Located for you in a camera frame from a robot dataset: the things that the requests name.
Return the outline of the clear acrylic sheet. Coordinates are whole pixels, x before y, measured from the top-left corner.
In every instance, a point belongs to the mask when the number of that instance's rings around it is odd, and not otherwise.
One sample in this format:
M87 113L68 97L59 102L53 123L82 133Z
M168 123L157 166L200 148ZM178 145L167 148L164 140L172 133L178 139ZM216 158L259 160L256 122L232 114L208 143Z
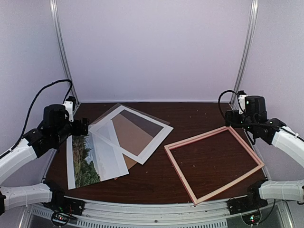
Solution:
M121 103L117 103L115 104L113 107L111 107L109 110L107 110L105 113L103 113L100 117L98 117L97 119L95 119L90 125L93 125L93 124L96 124L98 123L100 120L104 119L107 115L109 115L111 112L113 112L115 109L117 109L118 107L120 106L123 106L123 107L126 107L126 108L129 108L135 112L138 112L140 114L143 114L151 119L154 119L162 124L165 124L165 125L169 125L170 122L168 121L165 121L165 120L162 120L158 117L155 117L153 115L150 115L150 114L147 114L145 112L142 112L142 111L139 111L139 110L136 110L132 107L129 107L129 106L126 106L126 105L123 105ZM138 117L131 117L131 114L123 114L123 116L125 118L127 118L129 121L131 121L133 124L137 125L140 129L142 129L143 131L145 131L146 133L148 133L150 136L156 136L157 133L160 132L161 130L161 127L158 126L152 126L152 124L148 124L147 121L144 121L144 120L139 120Z

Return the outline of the white mat board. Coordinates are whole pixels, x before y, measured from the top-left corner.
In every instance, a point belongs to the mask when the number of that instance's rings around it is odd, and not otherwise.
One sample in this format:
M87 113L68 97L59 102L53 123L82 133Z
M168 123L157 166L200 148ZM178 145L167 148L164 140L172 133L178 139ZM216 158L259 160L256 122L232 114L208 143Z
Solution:
M139 120L147 121L152 126L160 126L161 130L155 137L150 136L125 118L123 114L131 114L131 117L138 117ZM89 127L91 134L140 164L144 164L151 157L172 130L173 127L169 125L162 124L123 106L118 107L104 119Z

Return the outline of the pink wooden picture frame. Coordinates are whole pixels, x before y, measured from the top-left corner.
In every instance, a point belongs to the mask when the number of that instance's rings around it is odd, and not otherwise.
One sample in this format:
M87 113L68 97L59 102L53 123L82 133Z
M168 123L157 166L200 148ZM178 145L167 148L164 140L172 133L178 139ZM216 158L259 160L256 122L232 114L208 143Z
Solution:
M247 173L245 173L244 175L231 181L230 183L218 188L217 190L215 190L205 196L197 198L196 195L194 194L193 190L191 189L186 177L182 173L178 163L176 162L175 158L173 157L171 150L180 148L180 147L188 145L188 144L195 143L195 142L203 140L203 139L207 139L209 137L212 137L214 135L217 135L217 134L225 132L225 131L230 132L230 134L238 141L238 143L245 149L245 151L250 155L250 157L256 162L257 166L255 168L251 169L250 171L248 171ZM233 187L237 183L241 182L242 180L246 179L250 175L254 174L259 169L263 168L265 165L262 162L262 160L257 156L257 154L253 151L253 149L245 142L245 140L232 127L226 127L226 126L222 126L220 128L214 129L212 131L202 133L202 134L199 134L199 135L196 135L191 138L187 138L187 139L175 142L175 143L167 144L164 146L164 149L165 149L165 152L167 153L168 158L171 161L180 181L182 182L186 192L188 193L191 201L193 202L193 204L195 206L202 202L205 202L205 201L213 198L214 196L226 191L227 189Z

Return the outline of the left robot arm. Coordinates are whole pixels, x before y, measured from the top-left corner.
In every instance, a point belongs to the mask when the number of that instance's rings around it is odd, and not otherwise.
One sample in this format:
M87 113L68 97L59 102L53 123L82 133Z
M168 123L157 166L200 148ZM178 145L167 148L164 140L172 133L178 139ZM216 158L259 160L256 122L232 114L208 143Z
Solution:
M75 120L72 102L52 104L44 108L43 120L37 128L21 135L21 140L0 156L0 181L25 164L40 158L51 149L57 150L71 136L86 136L88 119ZM0 212L29 204L46 203L64 211L68 200L53 181L37 185L0 188Z

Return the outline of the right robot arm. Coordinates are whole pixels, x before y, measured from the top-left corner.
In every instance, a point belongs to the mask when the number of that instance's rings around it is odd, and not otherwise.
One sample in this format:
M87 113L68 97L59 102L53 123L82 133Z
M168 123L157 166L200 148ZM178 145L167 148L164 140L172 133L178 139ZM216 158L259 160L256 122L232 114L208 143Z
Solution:
M293 132L284 122L277 118L267 117L264 97L237 93L237 110L220 111L227 127L242 128L252 134L250 140L255 144L256 139L262 139L268 145L280 149L298 164L304 164L304 140ZM271 181L260 180L248 189L248 196L243 204L246 209L254 209L262 200L295 201L304 203L304 181Z

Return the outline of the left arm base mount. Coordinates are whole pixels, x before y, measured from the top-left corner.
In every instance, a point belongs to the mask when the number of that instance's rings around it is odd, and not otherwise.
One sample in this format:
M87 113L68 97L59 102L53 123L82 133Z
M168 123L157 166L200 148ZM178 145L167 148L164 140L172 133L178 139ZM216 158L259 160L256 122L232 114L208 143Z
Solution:
M54 181L45 181L52 193L51 201L43 203L43 206L53 211L51 222L56 228L65 226L70 220L77 221L75 215L81 216L84 211L85 202L65 196L65 191Z

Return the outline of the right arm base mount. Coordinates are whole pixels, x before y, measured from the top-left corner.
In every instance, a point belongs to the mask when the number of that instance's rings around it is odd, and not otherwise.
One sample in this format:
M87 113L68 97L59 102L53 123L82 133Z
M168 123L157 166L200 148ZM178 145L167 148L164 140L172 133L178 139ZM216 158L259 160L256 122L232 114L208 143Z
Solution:
M258 226L265 222L272 214L276 205L276 200L274 200L270 212L263 218L261 208L267 206L268 201L261 199L259 188L264 182L266 180L258 180L248 187L246 196L240 198L231 197L227 201L227 207L231 215L256 210L252 214L242 215L243 222L250 227Z

